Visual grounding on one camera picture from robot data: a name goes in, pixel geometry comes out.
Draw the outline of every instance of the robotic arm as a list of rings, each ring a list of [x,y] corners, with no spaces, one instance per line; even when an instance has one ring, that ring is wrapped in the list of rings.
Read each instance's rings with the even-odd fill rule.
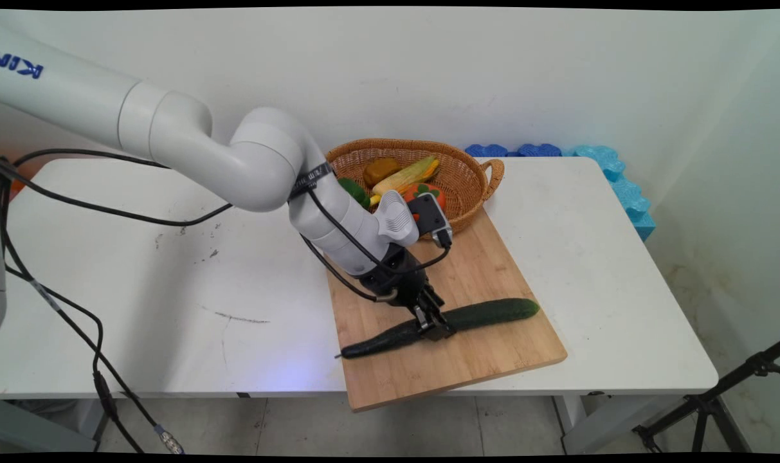
[[[418,240],[419,229],[401,196],[390,192],[377,213],[364,210],[336,177],[325,175],[331,169],[326,168],[324,153],[307,129],[283,111],[254,109],[224,146],[210,137],[210,110],[195,98],[102,68],[3,27],[0,103],[177,170],[238,208],[268,212],[289,202],[293,226],[341,269],[373,293],[391,299],[390,304],[407,307],[428,337],[451,334],[449,328],[433,329],[446,326],[439,311],[443,301],[423,270],[399,273],[419,265],[404,248]],[[313,194],[325,211],[309,194],[296,194],[307,184],[314,185]],[[387,226],[390,223],[402,226]],[[387,267],[396,271],[387,272]]]

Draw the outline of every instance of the black cable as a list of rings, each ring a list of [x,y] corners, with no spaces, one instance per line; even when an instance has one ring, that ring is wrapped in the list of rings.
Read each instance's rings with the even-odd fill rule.
[[[18,270],[13,269],[10,266],[7,266],[6,269],[12,275],[17,276],[17,278],[21,278],[22,280],[27,281],[27,278],[24,275],[22,275],[22,273],[20,273]],[[70,301],[70,299],[67,299],[64,296],[61,296],[60,293],[56,293],[51,288],[48,288],[48,287],[46,287],[44,285],[42,285],[42,287],[44,288],[44,291],[48,292],[52,297],[55,297],[59,301],[64,302],[64,304],[69,305],[70,307],[74,308],[75,310],[78,310],[80,313],[83,313],[85,316],[88,316],[90,319],[94,320],[94,322],[96,322],[96,325],[99,325],[99,323],[101,323],[101,320],[99,320],[98,317],[95,316],[95,314],[91,313],[91,311],[88,311],[87,309],[81,307],[81,305],[78,305],[75,302]],[[82,333],[80,333],[80,335],[81,335],[81,338],[84,339],[84,342],[86,342],[87,345],[90,346],[90,349],[93,349],[93,350],[98,349],[98,347],[96,347],[96,345],[93,345],[93,341],[89,339],[89,336],[87,336],[87,334],[82,332]],[[104,364],[105,367],[107,367],[107,370],[110,371],[110,373],[113,375],[113,378],[116,379],[116,382],[124,390],[124,395],[126,395],[127,398],[129,398],[131,401],[133,401],[135,406],[138,408],[138,410],[141,412],[141,414],[143,414],[143,416],[147,419],[149,424],[152,425],[152,427],[157,426],[158,423],[155,422],[154,419],[152,419],[152,417],[149,415],[149,412],[146,410],[146,408],[143,407],[143,405],[141,404],[138,396],[135,395],[135,393],[132,392],[130,387],[126,385],[126,383],[124,382],[122,377],[118,374],[116,369],[113,367],[113,364],[111,364],[110,361],[107,359],[107,357],[104,355],[104,352],[100,352],[100,357],[101,357],[101,362]]]
[[[76,334],[84,338],[85,340],[89,340],[89,337],[87,337],[87,334],[84,333],[83,329],[81,329],[77,323],[75,323],[71,318],[69,318],[68,314],[62,310],[57,303],[55,303],[54,300],[51,299],[51,297],[44,293],[43,287],[39,284],[38,281],[32,276],[31,273],[29,273],[29,270],[27,270],[27,267],[24,266],[23,262],[21,261],[21,258],[19,256],[19,253],[16,252],[15,246],[13,246],[12,240],[10,239],[10,234],[8,234],[7,229],[1,229],[1,239],[4,241],[5,249],[7,252],[10,253],[10,256],[13,258],[13,261],[15,262],[16,266],[19,267],[21,276],[24,278],[24,281],[29,282],[29,284],[32,285],[32,287],[36,288],[38,290],[38,293],[40,293],[44,299],[48,302],[50,307],[52,307],[53,310],[55,310],[56,313],[61,317],[61,319],[64,320],[64,322],[68,323],[68,325],[75,331]],[[96,352],[101,352],[101,343],[104,340],[104,328],[101,326],[101,320],[98,320],[96,322],[98,325],[98,345],[95,346]],[[118,418],[118,413],[116,413],[116,409],[114,408],[113,404],[113,397],[109,395],[109,392],[107,389],[105,389],[105,382],[104,378],[101,376],[101,372],[99,372],[97,369],[93,367],[93,379],[95,381],[96,386],[96,393],[98,393],[98,399],[101,401],[101,405],[104,408],[104,411],[107,412],[107,416],[113,420],[113,422],[116,424],[116,427],[122,432],[122,435],[124,436],[124,439],[127,440],[128,443],[132,446],[134,451],[138,453],[143,453],[143,450],[140,448],[137,442],[133,439],[133,437],[130,435],[130,433],[124,428],[124,425],[120,422],[120,419]]]
[[[89,316],[90,319],[93,319],[93,321],[96,323],[96,327],[98,327],[98,342],[96,343],[96,345],[93,345],[93,341],[89,339],[89,336],[87,336],[87,334],[84,333],[83,329],[81,329],[77,325],[77,323],[75,323],[71,318],[69,318],[68,314],[66,314],[64,310],[61,309],[60,306],[57,303],[55,303],[54,300],[51,299],[49,293],[52,292],[49,291],[49,293],[44,293],[46,290],[42,287],[42,285],[39,284],[39,282],[34,278],[34,276],[32,276],[32,274],[29,272],[27,267],[23,264],[23,261],[21,260],[19,254],[17,254],[17,250],[15,249],[15,246],[13,245],[12,240],[10,238],[10,234],[8,233],[6,228],[6,216],[8,211],[8,205],[10,204],[10,187],[11,187],[11,182],[7,178],[0,176],[0,234],[2,240],[2,249],[4,250],[5,253],[6,252],[10,253],[10,256],[13,258],[13,261],[15,262],[16,266],[19,267],[20,272],[14,272],[14,275],[18,276],[19,278],[22,278],[26,282],[29,282],[29,284],[31,284],[32,287],[34,287],[38,291],[38,293],[40,293],[41,296],[44,297],[44,299],[50,305],[50,307],[53,310],[55,310],[56,313],[58,313],[61,319],[63,319],[64,322],[68,323],[68,325],[73,329],[73,331],[75,331],[76,334],[81,336],[81,338],[83,338],[87,342],[87,344],[91,348],[93,348],[93,350],[96,352],[96,356],[93,358],[93,381],[95,381],[96,393],[98,393],[99,401],[101,401],[102,407],[104,407],[105,412],[107,412],[108,418],[113,420],[113,422],[116,424],[116,427],[122,432],[122,435],[125,437],[125,440],[127,440],[127,442],[130,443],[134,451],[138,453],[143,453],[143,450],[140,448],[138,443],[135,442],[133,437],[124,428],[123,424],[120,422],[120,419],[118,418],[118,414],[116,412],[116,408],[114,407],[113,396],[109,393],[109,390],[105,385],[104,377],[101,376],[101,372],[98,371],[98,358],[102,357],[101,348],[102,348],[102,344],[104,343],[104,326],[102,325],[101,320],[98,319],[98,317],[94,316],[93,313],[84,310],[83,307],[78,307],[82,311],[82,313],[86,314],[86,316]],[[7,266],[7,270],[13,271],[13,269],[11,269],[10,266]],[[111,368],[111,365],[109,365],[109,361],[106,361],[105,363],[107,363],[108,367],[110,367],[111,370],[114,370],[113,368]]]
[[[31,161],[32,159],[39,158],[40,156],[46,156],[48,154],[86,154],[88,156],[99,156],[99,158],[111,158],[111,159],[118,159],[120,161],[134,162],[135,164],[142,164],[143,166],[160,167],[161,169],[169,169],[169,167],[164,166],[164,164],[158,164],[158,162],[146,161],[143,159],[134,158],[133,156],[124,156],[122,154],[116,154],[113,152],[104,152],[103,150],[89,150],[89,149],[36,150],[36,152],[31,152],[29,154],[25,154],[24,156],[21,156],[21,158],[17,159],[13,163],[13,166],[21,167],[22,164],[25,164],[25,162],[27,161]]]
[[[150,222],[150,223],[156,223],[158,225],[169,225],[169,226],[191,226],[196,225],[199,223],[202,223],[206,220],[212,219],[212,217],[215,217],[219,215],[220,213],[226,211],[227,209],[233,207],[232,204],[227,203],[223,205],[220,208],[215,209],[211,213],[208,213],[202,217],[198,217],[198,219],[194,220],[187,220],[183,222],[173,221],[173,220],[166,220],[166,219],[155,219],[154,217],[147,217],[136,213],[128,213],[126,211],[121,211],[119,209],[114,208],[108,208],[105,206],[99,206],[97,204],[87,203],[84,201],[79,201],[78,199],[72,199],[72,197],[66,197],[58,193],[54,193],[52,191],[47,190],[46,188],[40,187],[39,185],[36,185],[34,182],[30,181],[30,179],[27,179],[26,177],[22,176],[20,173],[18,173],[14,167],[10,166],[10,162],[1,160],[0,158],[0,171],[4,176],[7,176],[8,178],[16,179],[17,181],[22,182],[23,184],[27,185],[28,187],[32,188],[32,190],[36,191],[37,193],[43,194],[43,196],[51,197],[52,199],[61,201],[63,203],[72,204],[73,206],[78,206],[81,208],[87,208],[87,209],[93,209],[94,211],[99,211],[102,213],[108,213],[113,214],[120,217],[127,217],[128,219],[134,219],[134,220],[141,220],[142,222]]]
[[[353,293],[356,293],[356,294],[358,294],[358,296],[361,296],[364,299],[367,299],[369,301],[373,301],[373,302],[377,301],[377,297],[372,296],[371,294],[364,293],[363,291],[361,291],[360,289],[358,289],[357,287],[352,285],[351,282],[346,281],[346,279],[343,276],[341,276],[341,273],[338,273],[338,271],[336,271],[336,269],[333,268],[332,264],[327,262],[327,260],[324,258],[324,256],[322,254],[320,254],[320,252],[318,252],[318,250],[316,249],[316,246],[313,246],[313,244],[310,243],[310,240],[307,240],[307,238],[305,238],[304,235],[301,235],[301,239],[304,240],[305,243],[307,243],[307,247],[310,248],[310,251],[312,251],[313,254],[316,255],[316,257],[318,258],[318,260],[320,260],[322,262],[322,264],[324,264],[324,266],[327,268],[327,270],[330,270],[332,275],[336,276],[336,278],[340,282],[342,282],[343,285],[348,287],[349,290],[351,290]]]
[[[332,215],[331,215],[331,214],[330,214],[330,213],[329,213],[329,212],[328,212],[328,211],[327,211],[327,210],[324,208],[324,206],[322,206],[322,202],[320,202],[320,201],[318,200],[318,197],[316,196],[316,192],[315,192],[315,191],[313,191],[313,190],[308,190],[308,191],[307,191],[307,193],[310,195],[311,199],[313,199],[313,202],[314,202],[314,203],[316,203],[316,206],[317,206],[317,207],[320,209],[320,211],[322,211],[322,214],[324,214],[324,217],[327,217],[327,220],[329,220],[331,223],[333,223],[333,225],[335,225],[335,226],[336,226],[336,228],[337,228],[337,229],[339,229],[339,231],[340,231],[340,232],[342,232],[342,233],[343,233],[343,235],[344,235],[344,236],[345,236],[345,237],[346,237],[346,238],[347,238],[347,239],[348,239],[348,240],[349,240],[351,243],[353,243],[353,244],[355,245],[355,247],[357,247],[357,248],[358,248],[358,250],[360,250],[360,252],[362,252],[364,255],[366,255],[366,256],[367,256],[367,258],[368,258],[369,260],[371,260],[373,264],[375,264],[375,265],[376,265],[376,266],[377,266],[379,269],[382,269],[382,270],[384,270],[385,272],[388,272],[388,273],[393,273],[394,275],[404,275],[405,273],[413,273],[413,272],[417,272],[418,270],[423,270],[423,269],[426,269],[426,268],[427,268],[427,267],[429,267],[429,266],[434,266],[434,264],[437,264],[437,263],[439,263],[440,261],[442,261],[442,260],[443,260],[443,258],[445,258],[445,257],[446,257],[446,255],[449,253],[449,246],[444,246],[444,252],[442,252],[442,254],[440,254],[440,255],[439,255],[439,257],[436,257],[436,258],[434,258],[434,259],[433,259],[433,260],[431,260],[431,261],[425,262],[425,263],[423,263],[423,264],[419,264],[419,266],[415,266],[415,267],[413,267],[412,269],[407,269],[407,270],[397,270],[397,269],[393,269],[392,267],[390,267],[390,266],[386,266],[386,264],[384,264],[383,262],[381,262],[380,260],[378,260],[378,259],[376,258],[376,256],[375,256],[375,255],[372,255],[372,253],[371,253],[371,252],[369,252],[369,251],[368,251],[368,250],[367,250],[367,249],[366,249],[364,246],[361,246],[361,243],[359,243],[359,242],[358,242],[358,240],[356,240],[356,239],[355,239],[355,237],[353,237],[353,236],[350,234],[350,232],[349,232],[349,231],[347,231],[347,229],[346,229],[346,228],[344,228],[344,227],[343,227],[343,225],[341,225],[341,224],[340,224],[340,223],[339,223],[339,222],[336,220],[336,218],[335,218],[335,217],[333,217],[333,216],[332,216]]]

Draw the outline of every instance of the blue foam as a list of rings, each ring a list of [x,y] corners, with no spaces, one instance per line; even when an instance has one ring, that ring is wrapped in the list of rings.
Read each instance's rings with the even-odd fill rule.
[[[507,149],[501,145],[487,145],[481,146],[479,144],[469,145],[464,152],[472,156],[473,158],[505,158],[507,156]]]
[[[464,152],[474,156],[474,158],[537,158],[537,156],[553,158],[554,156],[562,156],[561,149],[548,143],[539,146],[525,144],[516,152],[497,144],[487,146],[474,144],[469,145]]]
[[[561,150],[548,143],[539,146],[525,144],[519,147],[518,154],[528,158],[555,158],[555,156],[561,155]]]
[[[636,228],[636,232],[642,238],[642,241],[646,241],[655,229],[655,222],[653,222],[652,217],[648,213],[645,213],[639,220],[633,222],[633,226]]]
[[[613,192],[619,197],[621,206],[627,212],[631,222],[641,219],[649,209],[649,199],[642,196],[642,187],[628,181],[624,175],[619,176],[614,182],[610,182]]]
[[[642,189],[624,177],[624,162],[619,160],[619,153],[610,147],[581,145],[572,150],[561,150],[551,144],[544,143],[536,146],[524,144],[517,152],[508,152],[501,145],[479,144],[470,145],[465,150],[470,156],[476,158],[537,158],[537,156],[584,156],[598,162],[604,176],[610,182],[613,192],[619,198],[622,208],[627,213],[628,219],[633,223],[636,232],[642,241],[648,239],[655,229],[655,222],[649,216],[649,199],[642,196]]]
[[[619,153],[610,147],[593,147],[583,145],[575,147],[571,153],[572,156],[584,156],[584,158],[595,159],[598,162],[599,167],[604,172],[604,176],[608,181],[616,181],[619,179],[619,175],[624,173],[624,162],[619,161]]]

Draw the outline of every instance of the corn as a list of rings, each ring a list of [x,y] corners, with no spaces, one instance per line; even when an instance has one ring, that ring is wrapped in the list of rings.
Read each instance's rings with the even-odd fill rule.
[[[436,156],[428,156],[421,161],[404,167],[395,174],[380,181],[378,185],[372,187],[372,196],[370,197],[370,206],[374,206],[381,201],[381,196],[387,191],[395,190],[404,195],[407,190],[417,184],[428,181],[436,173],[439,167],[439,161]]]

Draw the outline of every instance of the wooden cutting board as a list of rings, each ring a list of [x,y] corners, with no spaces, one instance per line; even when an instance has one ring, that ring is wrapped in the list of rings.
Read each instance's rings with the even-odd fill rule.
[[[409,249],[420,262],[442,252],[433,241],[419,241]],[[536,301],[483,208],[474,222],[455,236],[448,257],[426,271],[445,301],[443,311],[504,297]],[[327,280],[340,347],[412,318],[407,308],[362,299],[329,272]],[[360,287],[358,281],[350,281]],[[470,329],[437,342],[421,340],[342,362],[349,404],[358,412],[552,365],[564,358],[567,352],[541,310],[526,320]]]

